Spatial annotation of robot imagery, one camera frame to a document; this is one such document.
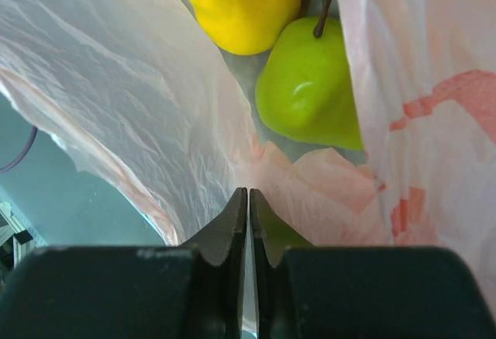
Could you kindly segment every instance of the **translucent plastic bag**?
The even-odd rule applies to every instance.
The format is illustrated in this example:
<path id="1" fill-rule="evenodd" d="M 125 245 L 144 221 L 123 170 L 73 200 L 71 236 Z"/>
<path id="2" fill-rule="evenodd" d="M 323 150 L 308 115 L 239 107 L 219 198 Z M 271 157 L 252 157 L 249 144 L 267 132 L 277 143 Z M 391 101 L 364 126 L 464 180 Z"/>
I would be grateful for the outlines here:
<path id="1" fill-rule="evenodd" d="M 0 0 L 0 92 L 168 244 L 256 187 L 315 244 L 451 247 L 494 302 L 493 0 L 339 1 L 370 167 L 262 144 L 181 0 Z"/>

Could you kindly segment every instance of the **stem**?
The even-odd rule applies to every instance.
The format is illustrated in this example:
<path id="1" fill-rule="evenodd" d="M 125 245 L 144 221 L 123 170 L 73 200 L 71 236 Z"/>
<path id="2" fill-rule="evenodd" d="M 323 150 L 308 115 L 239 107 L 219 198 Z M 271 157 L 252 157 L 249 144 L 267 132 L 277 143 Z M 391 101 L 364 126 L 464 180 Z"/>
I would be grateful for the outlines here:
<path id="1" fill-rule="evenodd" d="M 324 33 L 324 26 L 326 25 L 327 14 L 329 13 L 331 2 L 332 0 L 322 0 L 322 11 L 320 12 L 319 22 L 317 22 L 317 26 L 313 29 L 313 36 L 317 39 Z"/>

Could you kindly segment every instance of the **yellow fruit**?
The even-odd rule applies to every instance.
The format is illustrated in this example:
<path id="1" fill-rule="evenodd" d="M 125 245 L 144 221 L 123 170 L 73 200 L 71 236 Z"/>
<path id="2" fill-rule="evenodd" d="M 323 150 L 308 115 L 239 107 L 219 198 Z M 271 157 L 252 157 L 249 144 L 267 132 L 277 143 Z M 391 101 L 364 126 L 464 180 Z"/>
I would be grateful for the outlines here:
<path id="1" fill-rule="evenodd" d="M 269 50 L 293 21 L 301 0 L 189 0 L 203 30 L 223 50 L 250 55 Z"/>

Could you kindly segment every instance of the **green pear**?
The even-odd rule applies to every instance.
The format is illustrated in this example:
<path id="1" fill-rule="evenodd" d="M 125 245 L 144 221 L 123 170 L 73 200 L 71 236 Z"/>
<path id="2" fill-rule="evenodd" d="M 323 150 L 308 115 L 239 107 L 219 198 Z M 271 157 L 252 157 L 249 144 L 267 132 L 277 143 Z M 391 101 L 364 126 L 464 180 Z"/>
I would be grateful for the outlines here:
<path id="1" fill-rule="evenodd" d="M 258 78 L 258 113 L 292 140 L 363 149 L 341 25 L 328 18 L 316 39 L 318 21 L 305 17 L 283 30 Z"/>

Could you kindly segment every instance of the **teal surface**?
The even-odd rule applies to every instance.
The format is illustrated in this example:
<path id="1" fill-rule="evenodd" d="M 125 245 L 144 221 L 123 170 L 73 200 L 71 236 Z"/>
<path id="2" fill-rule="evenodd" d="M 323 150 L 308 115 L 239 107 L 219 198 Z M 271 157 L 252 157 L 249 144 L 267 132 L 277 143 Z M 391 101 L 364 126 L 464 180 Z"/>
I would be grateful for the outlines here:
<path id="1" fill-rule="evenodd" d="M 0 167 L 24 147 L 31 126 L 0 95 Z M 0 202 L 40 244 L 161 245 L 157 232 L 104 180 L 77 172 L 45 133 L 13 170 L 0 175 Z"/>

